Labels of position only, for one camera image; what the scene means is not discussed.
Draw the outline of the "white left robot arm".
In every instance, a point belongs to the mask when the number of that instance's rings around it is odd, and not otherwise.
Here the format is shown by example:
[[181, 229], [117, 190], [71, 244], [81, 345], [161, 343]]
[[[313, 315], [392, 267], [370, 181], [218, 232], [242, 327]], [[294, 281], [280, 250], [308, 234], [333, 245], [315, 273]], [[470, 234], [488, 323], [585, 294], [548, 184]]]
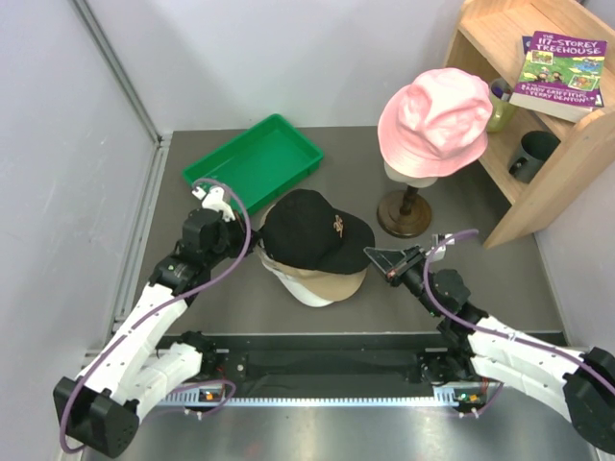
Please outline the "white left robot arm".
[[208, 380], [218, 359], [200, 333], [148, 359], [196, 297], [222, 281], [254, 249], [246, 210], [201, 206], [188, 214], [169, 255], [153, 269], [128, 318], [74, 378], [53, 390], [59, 441], [66, 454], [94, 449], [122, 454], [150, 412], [191, 378]]

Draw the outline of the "black cap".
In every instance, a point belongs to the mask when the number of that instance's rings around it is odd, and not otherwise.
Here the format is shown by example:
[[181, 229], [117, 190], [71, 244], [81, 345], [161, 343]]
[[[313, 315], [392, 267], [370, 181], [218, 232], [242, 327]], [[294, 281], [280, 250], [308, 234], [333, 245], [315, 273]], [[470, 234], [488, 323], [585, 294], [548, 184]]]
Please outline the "black cap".
[[259, 230], [262, 248], [293, 269], [351, 275], [369, 265], [364, 253], [375, 245], [371, 227], [338, 209], [318, 191], [296, 189], [279, 199]]

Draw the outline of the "pink bucket hat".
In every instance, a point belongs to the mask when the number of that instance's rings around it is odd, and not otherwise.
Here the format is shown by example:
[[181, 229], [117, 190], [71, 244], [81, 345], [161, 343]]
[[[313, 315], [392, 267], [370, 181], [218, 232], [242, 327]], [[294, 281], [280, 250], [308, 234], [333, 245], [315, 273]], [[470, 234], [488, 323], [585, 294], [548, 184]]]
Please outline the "pink bucket hat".
[[488, 84], [454, 67], [425, 71], [386, 103], [377, 127], [383, 161], [410, 178], [444, 178], [488, 146]]

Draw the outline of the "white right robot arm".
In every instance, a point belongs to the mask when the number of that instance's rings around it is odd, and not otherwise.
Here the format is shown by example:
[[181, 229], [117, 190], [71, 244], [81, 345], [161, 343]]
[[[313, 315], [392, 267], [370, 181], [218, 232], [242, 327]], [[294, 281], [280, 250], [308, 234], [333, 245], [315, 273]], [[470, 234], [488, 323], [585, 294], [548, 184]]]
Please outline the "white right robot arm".
[[614, 356], [599, 347], [558, 347], [509, 327], [475, 307], [461, 275], [431, 270], [419, 247], [389, 251], [367, 247], [367, 258], [391, 286], [404, 286], [433, 316], [457, 350], [451, 373], [462, 380], [493, 379], [549, 406], [587, 443], [614, 451]]

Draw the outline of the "white baseball cap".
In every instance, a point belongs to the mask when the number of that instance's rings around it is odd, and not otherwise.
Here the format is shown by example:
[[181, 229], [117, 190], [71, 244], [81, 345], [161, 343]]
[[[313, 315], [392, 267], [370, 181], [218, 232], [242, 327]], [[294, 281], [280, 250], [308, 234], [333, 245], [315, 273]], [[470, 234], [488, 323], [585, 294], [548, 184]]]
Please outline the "white baseball cap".
[[331, 300], [318, 296], [304, 285], [305, 281], [319, 278], [321, 276], [319, 272], [283, 265], [269, 258], [266, 254], [261, 254], [259, 257], [263, 267], [276, 276], [286, 290], [300, 303], [315, 308], [332, 304]]

